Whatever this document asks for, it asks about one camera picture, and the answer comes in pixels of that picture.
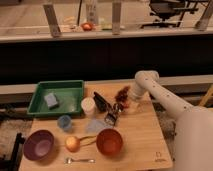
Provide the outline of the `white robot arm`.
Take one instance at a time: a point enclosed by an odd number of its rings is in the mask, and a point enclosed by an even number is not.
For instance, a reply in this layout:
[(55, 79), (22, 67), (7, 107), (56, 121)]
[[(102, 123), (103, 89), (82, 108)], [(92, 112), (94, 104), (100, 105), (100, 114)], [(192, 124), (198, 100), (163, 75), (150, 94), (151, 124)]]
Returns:
[(176, 121), (173, 171), (213, 171), (213, 111), (195, 106), (161, 86), (157, 71), (138, 71), (130, 97), (149, 92)]

